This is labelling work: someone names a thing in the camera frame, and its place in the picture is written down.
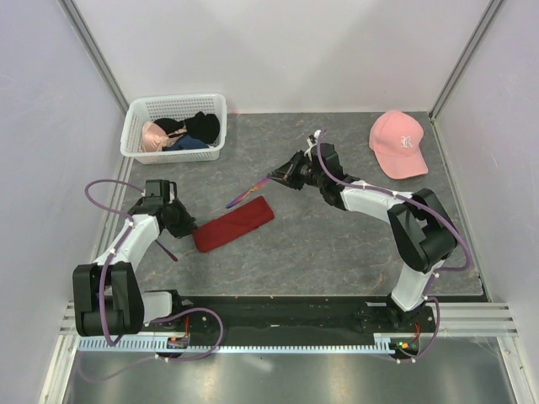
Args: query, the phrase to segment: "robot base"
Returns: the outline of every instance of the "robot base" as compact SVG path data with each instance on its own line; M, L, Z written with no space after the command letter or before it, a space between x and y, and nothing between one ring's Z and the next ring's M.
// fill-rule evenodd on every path
M435 330L435 316L432 308L420 307L413 316L402 322L393 321L388 315L386 305L371 305L366 301L360 303L357 315L360 319L361 331L363 332L410 332L415 333L415 323L421 328L421 332L433 332Z

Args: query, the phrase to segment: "white embroidered logo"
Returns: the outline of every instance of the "white embroidered logo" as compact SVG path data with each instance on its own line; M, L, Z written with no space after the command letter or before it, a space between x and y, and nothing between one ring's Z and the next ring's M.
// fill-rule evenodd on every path
M410 136L403 136L401 143L403 144L401 146L402 149L408 149L412 147L412 138Z

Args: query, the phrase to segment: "white wall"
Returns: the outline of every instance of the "white wall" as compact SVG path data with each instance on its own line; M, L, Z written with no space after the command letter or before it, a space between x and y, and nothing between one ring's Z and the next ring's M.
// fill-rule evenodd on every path
M22 404L38 400L72 271L97 240L83 187L119 166L122 116L56 0L1 9L0 401Z
M505 2L439 118L488 290L539 376L539 3Z
M488 0L76 0L126 97L237 112L432 107Z

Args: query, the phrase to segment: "metal floor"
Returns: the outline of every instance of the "metal floor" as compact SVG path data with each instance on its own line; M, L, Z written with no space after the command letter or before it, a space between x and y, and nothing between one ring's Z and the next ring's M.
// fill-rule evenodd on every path
M142 165L133 163L129 181L176 181L188 211L204 224L226 214L225 205L273 168L305 150L307 135L328 128L346 173L396 190L433 189L458 228L462 223L440 150L426 113L412 113L424 128L421 150L429 173L395 181L380 169L368 138L378 113L230 115L226 145L214 162ZM316 189L302 191L269 183L263 195L275 219L234 242L203 254L192 237L161 241L179 257L173 263L155 244L136 272L143 290L176 289L184 295L386 295L402 268L389 226L369 216L326 205ZM126 193L128 210L140 195ZM457 249L450 265L463 262ZM443 274L437 295L481 295L474 268Z
M84 353L77 366L103 377L148 353ZM417 364L354 354L223 353L197 362L150 361L111 381L75 372L65 404L512 404L495 339L438 339Z

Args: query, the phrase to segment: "gray mat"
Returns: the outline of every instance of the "gray mat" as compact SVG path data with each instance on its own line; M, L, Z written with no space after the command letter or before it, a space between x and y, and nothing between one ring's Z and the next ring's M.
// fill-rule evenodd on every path
M429 173L394 181L378 166L368 147L369 131L380 114L247 114L229 116L227 140L214 162L142 165L134 162L130 181L176 181L179 197L199 225L228 212L225 205L287 162L306 137L328 128L346 173L396 190L433 189L459 229L446 171L427 114L412 113L425 130L421 142ZM366 215L326 205L320 193L269 183L263 195L275 219L236 241L199 253L192 237L160 240L178 257L173 263L155 244L136 276L142 290L177 289L183 295L385 295L397 282L402 261L389 226ZM138 198L127 192L123 208ZM463 263L459 249L449 264ZM438 295L480 295L478 271L442 274L433 286Z

